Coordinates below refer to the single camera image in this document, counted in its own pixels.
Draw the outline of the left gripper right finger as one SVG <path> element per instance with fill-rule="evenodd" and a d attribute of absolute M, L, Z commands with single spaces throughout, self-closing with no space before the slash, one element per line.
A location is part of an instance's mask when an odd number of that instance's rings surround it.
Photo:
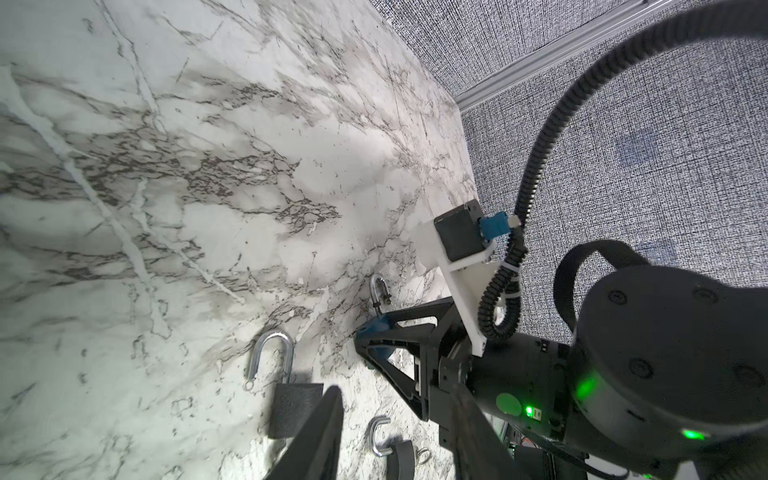
<path fill-rule="evenodd" d="M 528 478 L 502 445 L 464 385 L 455 388 L 451 411 L 451 451 L 457 479 Z"/>

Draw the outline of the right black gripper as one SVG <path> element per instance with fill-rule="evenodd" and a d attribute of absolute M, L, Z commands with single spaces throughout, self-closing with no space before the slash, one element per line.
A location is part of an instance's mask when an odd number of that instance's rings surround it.
<path fill-rule="evenodd" d="M 452 297 L 384 312 L 390 329 L 369 335 L 355 333 L 358 355 L 378 371 L 413 413 L 439 426 L 439 445 L 453 450 L 456 427 L 453 393 L 466 382 L 472 344 Z M 385 354 L 405 350 L 414 359 L 409 376 Z"/>

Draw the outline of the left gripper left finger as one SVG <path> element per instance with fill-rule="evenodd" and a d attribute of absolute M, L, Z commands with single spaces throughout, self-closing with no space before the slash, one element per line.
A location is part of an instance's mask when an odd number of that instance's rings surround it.
<path fill-rule="evenodd" d="M 277 386 L 268 437 L 290 444 L 266 477 L 335 479 L 343 418 L 342 393 L 337 386 Z"/>

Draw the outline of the blue padlock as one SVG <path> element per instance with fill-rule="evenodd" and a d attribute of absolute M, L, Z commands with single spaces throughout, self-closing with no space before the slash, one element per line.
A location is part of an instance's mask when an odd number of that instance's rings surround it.
<path fill-rule="evenodd" d="M 369 295 L 374 309 L 374 317 L 358 330 L 358 335 L 362 336 L 384 332 L 390 329 L 388 317 L 383 312 L 382 307 L 391 304 L 392 296 L 389 293 L 384 278 L 378 273 L 374 273 L 370 277 Z"/>

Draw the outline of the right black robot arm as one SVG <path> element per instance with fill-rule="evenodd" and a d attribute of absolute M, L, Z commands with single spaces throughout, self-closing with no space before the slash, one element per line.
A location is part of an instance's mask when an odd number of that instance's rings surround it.
<path fill-rule="evenodd" d="M 593 454 L 652 479 L 767 475 L 767 292 L 649 263 L 620 241 L 572 248 L 553 282 L 570 344 L 486 318 L 482 355 L 451 298 L 361 327 L 379 371 L 465 471 L 489 442 L 468 412 L 506 420 L 581 466 Z"/>

